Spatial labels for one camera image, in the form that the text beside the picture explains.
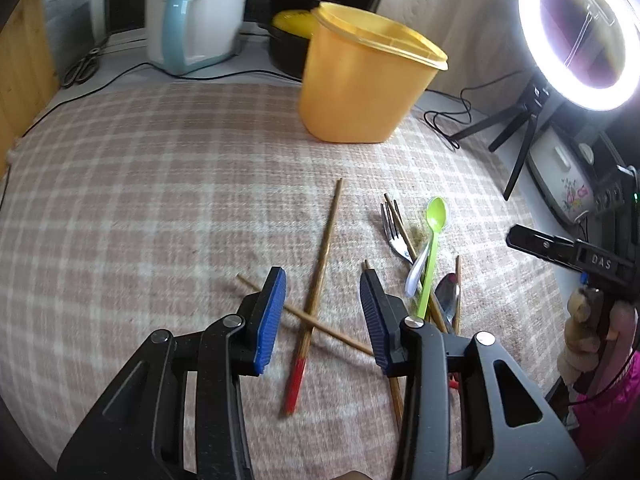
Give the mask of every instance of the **white appliance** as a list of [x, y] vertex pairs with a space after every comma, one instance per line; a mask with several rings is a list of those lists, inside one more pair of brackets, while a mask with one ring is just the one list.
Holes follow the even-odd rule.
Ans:
[[236, 51], [246, 0], [146, 0], [146, 54], [181, 75], [228, 59]]
[[593, 165], [593, 150], [578, 145], [577, 157], [562, 142], [552, 124], [540, 135], [529, 152], [529, 169], [556, 216], [566, 224], [575, 224], [594, 209], [593, 187], [580, 164]]

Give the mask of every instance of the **tripod leg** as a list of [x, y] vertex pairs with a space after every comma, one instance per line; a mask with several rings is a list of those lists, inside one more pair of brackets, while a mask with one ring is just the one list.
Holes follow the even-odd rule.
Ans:
[[524, 123], [527, 122], [527, 119], [529, 119], [529, 114], [526, 112], [516, 115], [513, 118], [513, 121], [507, 124], [505, 129], [501, 131], [500, 135], [495, 137], [494, 142], [489, 145], [489, 151], [493, 153], [495, 150], [500, 148], [500, 146], [502, 146], [509, 137], [511, 137]]
[[523, 105], [510, 106], [506, 110], [498, 112], [497, 114], [492, 115], [491, 117], [487, 117], [486, 119], [483, 119], [479, 123], [472, 124], [471, 126], [468, 126], [467, 128], [465, 128], [464, 130], [460, 130], [458, 133], [453, 134], [451, 136], [451, 139], [453, 140], [466, 139], [467, 137], [472, 136], [473, 134], [476, 134], [481, 130], [494, 126], [494, 124], [499, 124], [508, 119], [511, 119], [514, 115], [517, 115], [522, 111], [524, 111]]
[[511, 192], [513, 191], [513, 188], [516, 185], [516, 181], [520, 176], [520, 172], [522, 171], [522, 167], [524, 166], [524, 161], [527, 159], [527, 155], [529, 154], [529, 149], [531, 147], [531, 143], [533, 142], [533, 137], [536, 135], [537, 125], [538, 116], [532, 115], [531, 117], [529, 117], [529, 124], [527, 125], [527, 131], [524, 134], [524, 140], [522, 141], [522, 146], [520, 147], [520, 153], [518, 153], [516, 165], [513, 167], [513, 171], [511, 171], [511, 176], [509, 177], [507, 187], [504, 189], [504, 193], [502, 194], [505, 200], [508, 200], [511, 196]]

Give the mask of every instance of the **pink sleeve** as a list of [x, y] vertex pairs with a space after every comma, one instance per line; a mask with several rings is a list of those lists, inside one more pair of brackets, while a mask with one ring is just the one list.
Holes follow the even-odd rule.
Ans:
[[573, 432], [585, 462], [591, 463], [604, 450], [625, 421], [640, 394], [640, 357], [631, 359], [626, 376], [599, 399], [574, 406], [580, 427]]

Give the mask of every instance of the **red chopstick tip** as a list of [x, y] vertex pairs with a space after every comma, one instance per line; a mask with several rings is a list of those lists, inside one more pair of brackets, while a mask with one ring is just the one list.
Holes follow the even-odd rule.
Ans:
[[289, 387], [287, 396], [284, 400], [284, 415], [293, 415], [296, 411], [296, 403], [298, 402], [298, 394], [300, 393], [300, 384], [302, 384], [302, 375], [305, 372], [306, 359], [297, 358], [291, 371], [289, 378]]

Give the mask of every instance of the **metal fork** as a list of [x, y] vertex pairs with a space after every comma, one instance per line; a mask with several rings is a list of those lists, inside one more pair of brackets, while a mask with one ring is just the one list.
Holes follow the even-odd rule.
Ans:
[[[394, 209], [396, 210], [396, 213], [398, 213], [398, 218], [402, 221], [400, 210], [398, 209], [398, 202], [395, 200]], [[398, 226], [396, 226], [396, 222], [394, 222], [394, 217], [391, 214], [391, 209], [388, 203], [384, 202], [380, 204], [380, 216], [382, 216], [382, 225], [385, 229], [385, 235], [386, 239], [389, 241], [389, 245], [399, 256], [402, 256], [412, 264], [414, 261], [411, 259], [409, 249], [407, 249], [406, 243], [400, 235], [400, 231], [398, 231]]]

